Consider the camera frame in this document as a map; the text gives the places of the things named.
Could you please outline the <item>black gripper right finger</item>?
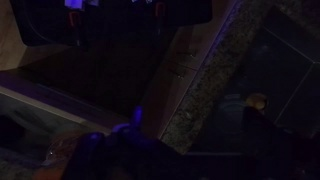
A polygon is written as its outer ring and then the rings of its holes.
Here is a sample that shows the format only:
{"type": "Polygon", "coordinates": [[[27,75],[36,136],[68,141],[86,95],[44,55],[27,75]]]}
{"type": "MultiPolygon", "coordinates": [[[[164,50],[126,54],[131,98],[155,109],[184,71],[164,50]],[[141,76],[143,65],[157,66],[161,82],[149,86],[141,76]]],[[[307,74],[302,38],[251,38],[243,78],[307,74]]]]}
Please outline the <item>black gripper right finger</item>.
{"type": "Polygon", "coordinates": [[[254,180],[320,180],[319,138],[278,127],[253,107],[244,109],[242,129],[254,180]]]}

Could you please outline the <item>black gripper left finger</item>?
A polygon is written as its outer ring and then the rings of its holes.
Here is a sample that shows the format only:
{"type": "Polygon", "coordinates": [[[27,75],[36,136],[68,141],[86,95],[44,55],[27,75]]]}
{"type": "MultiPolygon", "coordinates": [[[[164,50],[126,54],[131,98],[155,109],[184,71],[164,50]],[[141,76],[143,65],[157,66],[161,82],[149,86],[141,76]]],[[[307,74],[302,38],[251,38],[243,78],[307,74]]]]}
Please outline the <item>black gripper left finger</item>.
{"type": "Polygon", "coordinates": [[[139,140],[130,131],[82,135],[63,180],[138,180],[139,140]]]}

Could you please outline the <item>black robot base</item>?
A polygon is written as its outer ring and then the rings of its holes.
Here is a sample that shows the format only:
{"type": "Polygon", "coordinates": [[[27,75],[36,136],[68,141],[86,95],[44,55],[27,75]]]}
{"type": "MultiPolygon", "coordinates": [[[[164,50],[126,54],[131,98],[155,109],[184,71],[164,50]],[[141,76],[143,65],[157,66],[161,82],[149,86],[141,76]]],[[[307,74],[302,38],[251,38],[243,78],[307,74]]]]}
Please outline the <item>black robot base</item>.
{"type": "Polygon", "coordinates": [[[207,23],[212,0],[98,0],[71,9],[66,0],[8,0],[27,46],[86,46],[112,34],[160,32],[207,23]]]}

